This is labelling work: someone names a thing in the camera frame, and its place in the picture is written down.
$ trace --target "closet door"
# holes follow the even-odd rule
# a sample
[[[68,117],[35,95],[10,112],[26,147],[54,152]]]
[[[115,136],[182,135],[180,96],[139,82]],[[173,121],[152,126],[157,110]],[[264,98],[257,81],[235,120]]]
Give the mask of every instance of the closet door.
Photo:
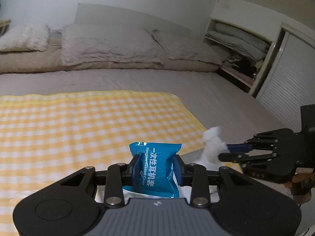
[[[285,127],[299,132],[300,106],[315,104],[315,48],[286,32],[256,99]]]

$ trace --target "textured grip pad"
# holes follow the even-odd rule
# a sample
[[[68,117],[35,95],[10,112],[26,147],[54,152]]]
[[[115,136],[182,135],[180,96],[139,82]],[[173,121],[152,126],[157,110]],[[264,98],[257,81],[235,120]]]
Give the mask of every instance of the textured grip pad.
[[[105,212],[85,236],[232,236],[206,209],[190,207],[186,199],[130,199],[120,209]]]

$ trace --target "plastic bag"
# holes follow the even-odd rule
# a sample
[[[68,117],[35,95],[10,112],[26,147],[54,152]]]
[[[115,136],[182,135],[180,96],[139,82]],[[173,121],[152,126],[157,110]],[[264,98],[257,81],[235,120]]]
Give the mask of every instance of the plastic bag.
[[[173,156],[182,144],[135,142],[129,145],[132,156],[141,155],[142,167],[134,186],[125,190],[167,198],[179,198],[173,180]]]

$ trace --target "beige pillow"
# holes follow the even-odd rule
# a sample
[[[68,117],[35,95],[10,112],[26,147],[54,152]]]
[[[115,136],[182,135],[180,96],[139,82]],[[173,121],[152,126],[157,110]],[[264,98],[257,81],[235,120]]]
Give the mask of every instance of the beige pillow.
[[[218,53],[210,45],[202,41],[161,31],[155,31],[153,37],[163,47],[169,59],[222,64]]]
[[[44,52],[48,38],[49,27],[46,24],[18,25],[0,38],[0,52]]]

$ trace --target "gingham blanket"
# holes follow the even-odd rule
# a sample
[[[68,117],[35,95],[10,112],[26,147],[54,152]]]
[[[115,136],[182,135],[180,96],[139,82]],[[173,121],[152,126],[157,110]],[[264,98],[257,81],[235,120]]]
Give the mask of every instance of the gingham blanket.
[[[203,148],[206,129],[168,93],[90,91],[0,98],[0,235],[15,205],[80,168],[129,163],[136,141]]]

